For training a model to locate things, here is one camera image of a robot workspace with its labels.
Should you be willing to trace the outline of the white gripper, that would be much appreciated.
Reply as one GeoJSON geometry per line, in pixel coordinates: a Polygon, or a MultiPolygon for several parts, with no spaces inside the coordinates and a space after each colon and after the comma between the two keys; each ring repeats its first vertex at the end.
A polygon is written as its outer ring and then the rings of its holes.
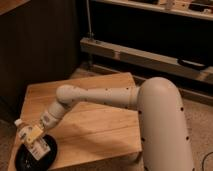
{"type": "Polygon", "coordinates": [[[64,110],[59,107],[50,106],[40,117],[40,126],[35,125],[29,128],[26,135],[26,143],[31,145],[38,138],[46,134],[46,130],[52,129],[59,124],[64,116],[64,110]]]}

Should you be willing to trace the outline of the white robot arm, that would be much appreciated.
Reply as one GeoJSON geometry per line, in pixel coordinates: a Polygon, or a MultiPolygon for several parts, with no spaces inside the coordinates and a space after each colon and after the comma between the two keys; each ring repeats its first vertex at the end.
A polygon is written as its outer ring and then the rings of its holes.
{"type": "Polygon", "coordinates": [[[85,89],[61,85],[55,100],[28,133],[26,143],[41,139],[82,101],[127,108],[142,115],[146,171],[195,171],[182,97],[176,85],[162,77],[135,87],[85,89]]]}

